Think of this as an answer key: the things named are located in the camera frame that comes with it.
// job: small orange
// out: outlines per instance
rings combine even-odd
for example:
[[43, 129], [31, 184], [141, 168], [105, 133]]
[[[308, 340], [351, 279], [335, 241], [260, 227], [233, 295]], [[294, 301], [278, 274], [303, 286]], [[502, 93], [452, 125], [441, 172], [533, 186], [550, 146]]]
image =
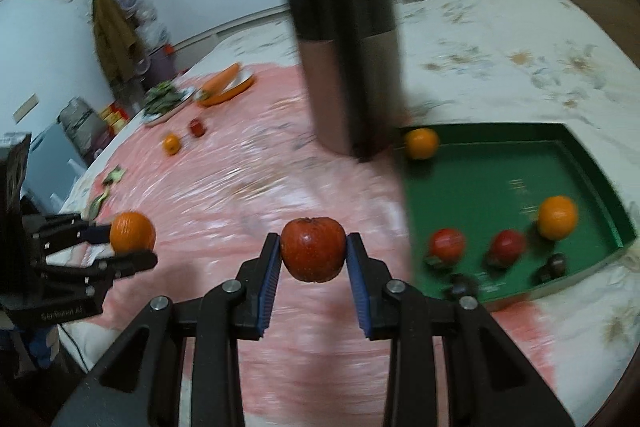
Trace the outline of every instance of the small orange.
[[431, 158], [440, 145], [440, 139], [435, 131], [421, 127], [404, 135], [404, 147], [409, 158], [426, 160]]
[[180, 143], [180, 138], [175, 136], [175, 134], [170, 133], [164, 138], [164, 141], [162, 142], [162, 147], [164, 147], [165, 152], [169, 156], [173, 156], [174, 154], [177, 154], [178, 151], [180, 150], [180, 147], [182, 147]]
[[156, 227], [145, 214], [123, 212], [111, 223], [109, 242], [116, 255], [136, 250], [153, 250], [156, 245]]
[[578, 224], [578, 209], [566, 196], [546, 198], [538, 209], [538, 231], [552, 241], [564, 239]]

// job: green tray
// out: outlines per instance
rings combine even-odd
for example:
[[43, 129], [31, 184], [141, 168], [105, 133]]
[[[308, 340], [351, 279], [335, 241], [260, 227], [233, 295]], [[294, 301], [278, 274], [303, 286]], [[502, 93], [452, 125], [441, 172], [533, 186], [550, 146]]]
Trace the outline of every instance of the green tray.
[[[410, 160], [396, 147], [404, 185], [414, 284], [442, 298], [451, 273], [474, 275], [478, 299], [498, 309], [575, 284], [612, 261], [636, 238], [622, 202], [591, 156], [562, 124], [478, 123], [430, 126], [440, 148], [430, 160]], [[401, 136], [412, 128], [401, 129]], [[563, 194], [578, 206], [574, 233], [553, 243], [536, 231], [538, 206]], [[459, 229], [466, 253], [451, 270], [424, 262], [428, 240]], [[487, 268], [484, 256], [500, 230], [527, 236], [526, 253], [510, 269]], [[567, 257], [567, 274], [538, 284], [533, 274], [552, 253]]]

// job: cylindrical bin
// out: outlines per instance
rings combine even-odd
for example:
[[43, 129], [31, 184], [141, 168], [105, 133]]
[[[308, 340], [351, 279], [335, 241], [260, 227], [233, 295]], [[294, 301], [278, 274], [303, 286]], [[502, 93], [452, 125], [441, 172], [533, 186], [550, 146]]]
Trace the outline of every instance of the cylindrical bin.
[[149, 55], [149, 68], [142, 79], [142, 86], [149, 90], [166, 80], [175, 78], [174, 57], [166, 52], [164, 46], [160, 46]]
[[289, 0], [318, 141], [369, 160], [401, 124], [391, 0]]

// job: hanging jacket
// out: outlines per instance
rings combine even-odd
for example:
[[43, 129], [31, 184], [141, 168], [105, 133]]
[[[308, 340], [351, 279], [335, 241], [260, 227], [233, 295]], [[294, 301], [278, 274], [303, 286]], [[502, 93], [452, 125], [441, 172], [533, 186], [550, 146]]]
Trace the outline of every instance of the hanging jacket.
[[111, 87], [134, 76], [144, 46], [115, 0], [94, 0], [95, 51]]

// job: screw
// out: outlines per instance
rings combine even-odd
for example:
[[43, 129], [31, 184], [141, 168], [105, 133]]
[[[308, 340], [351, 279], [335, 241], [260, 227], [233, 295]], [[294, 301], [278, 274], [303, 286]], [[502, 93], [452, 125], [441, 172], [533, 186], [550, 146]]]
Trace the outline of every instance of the screw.
[[460, 303], [460, 307], [463, 310], [475, 310], [478, 308], [478, 301], [474, 299], [471, 295], [465, 295], [460, 298], [458, 301]]
[[229, 279], [222, 283], [222, 289], [227, 293], [235, 293], [242, 287], [242, 283], [237, 279]]
[[168, 305], [169, 299], [164, 295], [154, 297], [151, 299], [151, 302], [149, 302], [149, 306], [151, 306], [151, 309], [156, 311], [164, 310]]
[[402, 293], [406, 290], [406, 284], [404, 281], [399, 279], [391, 279], [388, 283], [386, 283], [386, 289], [389, 293]]

